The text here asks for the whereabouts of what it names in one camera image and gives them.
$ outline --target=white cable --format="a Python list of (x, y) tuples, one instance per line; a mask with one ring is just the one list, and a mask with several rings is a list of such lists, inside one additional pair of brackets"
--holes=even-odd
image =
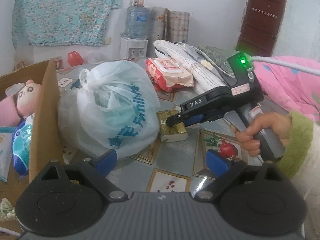
[(12, 230), (7, 229), (7, 228), (0, 228), (0, 232), (7, 233), (7, 234), (12, 235), (12, 236), (18, 236), (18, 237), (21, 236), (20, 233), (12, 231)]
[(271, 63), (271, 64), (280, 65), (280, 66), (283, 66), (283, 67), (299, 70), (299, 71), (302, 71), (302, 72), (305, 72), (305, 73), (309, 73), (311, 75), (320, 76), (320, 70), (312, 69), (312, 68), (308, 68), (308, 67), (303, 67), (303, 66), (300, 66), (298, 64), (289, 63), (289, 62), (286, 62), (286, 61), (277, 60), (277, 59), (273, 59), (273, 58), (270, 58), (270, 57), (251, 57), (250, 61), (259, 61), (259, 62)]
[(304, 230), (304, 223), (301, 226), (301, 235), (302, 235), (303, 239), (306, 239), (306, 233), (305, 233), (305, 230)]

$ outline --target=folded clothes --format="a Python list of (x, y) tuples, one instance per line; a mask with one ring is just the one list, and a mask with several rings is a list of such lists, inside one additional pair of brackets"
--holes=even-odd
[(222, 82), (224, 82), (223, 78), (219, 74), (218, 70), (215, 68), (217, 66), (216, 64), (211, 64), (209, 61), (207, 61), (204, 56), (198, 53), (199, 49), (192, 47), (188, 44), (178, 42), (178, 44), (184, 49), (184, 51), (189, 54), (195, 61), (200, 63), (202, 66), (209, 69), (217, 78), (219, 78)]
[(216, 64), (223, 71), (233, 76), (228, 58), (239, 53), (239, 51), (218, 49), (209, 45), (200, 45), (196, 49), (197, 52), (203, 55), (210, 63)]
[[(308, 58), (282, 56), (274, 59), (320, 70), (320, 63)], [(288, 111), (297, 110), (312, 121), (319, 121), (320, 77), (264, 62), (254, 62), (262, 90)]]
[(221, 81), (210, 70), (202, 66), (194, 60), (193, 57), (187, 54), (180, 44), (173, 44), (169, 41), (158, 40), (154, 42), (154, 46), (156, 49), (174, 58), (180, 66), (188, 70), (198, 82), (198, 87), (201, 87), (201, 91), (206, 92), (213, 88), (226, 85), (225, 82)]

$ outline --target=sticker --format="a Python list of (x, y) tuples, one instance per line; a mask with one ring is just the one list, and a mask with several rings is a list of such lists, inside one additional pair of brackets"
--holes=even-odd
[(231, 92), (233, 96), (236, 96), (248, 91), (250, 91), (250, 85), (248, 83), (235, 88), (231, 88)]
[(137, 12), (137, 22), (146, 22), (148, 20), (148, 14)]
[(190, 177), (154, 168), (147, 192), (186, 192), (190, 188)]
[(250, 116), (252, 119), (254, 119), (258, 114), (263, 114), (262, 110), (260, 107), (256, 106), (254, 109), (252, 109), (249, 112)]
[(58, 81), (58, 85), (59, 85), (59, 87), (64, 88), (64, 87), (66, 87), (68, 84), (70, 84), (72, 81), (73, 81), (73, 79), (71, 79), (71, 78), (63, 78), (63, 79), (60, 79), (60, 80)]

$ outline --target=hand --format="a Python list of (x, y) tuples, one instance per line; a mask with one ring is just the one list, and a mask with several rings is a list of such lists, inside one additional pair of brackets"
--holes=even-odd
[(253, 135), (261, 131), (261, 129), (271, 128), (279, 137), (284, 146), (289, 143), (292, 120), (287, 115), (270, 112), (259, 114), (250, 124), (245, 132), (239, 132), (233, 125), (230, 129), (236, 133), (236, 138), (241, 142), (242, 147), (249, 151), (251, 157), (260, 154), (260, 141), (254, 140)]

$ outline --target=green sleeve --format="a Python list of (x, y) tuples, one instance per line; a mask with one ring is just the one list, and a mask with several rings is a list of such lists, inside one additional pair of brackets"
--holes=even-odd
[(302, 166), (311, 146), (313, 122), (297, 111), (292, 111), (289, 116), (292, 118), (290, 140), (277, 165), (292, 179)]

